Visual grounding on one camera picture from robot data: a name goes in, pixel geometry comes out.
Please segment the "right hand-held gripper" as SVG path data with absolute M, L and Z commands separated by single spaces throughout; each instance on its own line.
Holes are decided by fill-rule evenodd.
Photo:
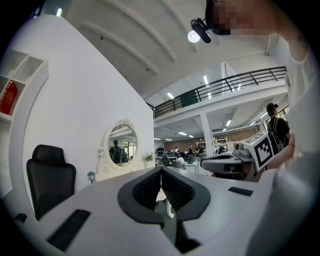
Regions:
M 274 156 L 272 143 L 266 133 L 257 133 L 233 143 L 233 151 L 204 158 L 200 167 L 217 178 L 258 181 Z

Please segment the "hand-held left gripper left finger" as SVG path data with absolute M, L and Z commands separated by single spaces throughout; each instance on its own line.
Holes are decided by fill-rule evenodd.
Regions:
M 161 167 L 125 183 L 118 191 L 117 201 L 122 211 L 142 224 L 162 225 L 163 217 L 155 212 L 161 189 Z

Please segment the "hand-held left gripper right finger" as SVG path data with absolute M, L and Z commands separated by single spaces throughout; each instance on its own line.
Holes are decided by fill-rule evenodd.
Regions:
M 164 166 L 161 188 L 173 207 L 178 222 L 200 218 L 211 201 L 209 190 L 200 183 Z

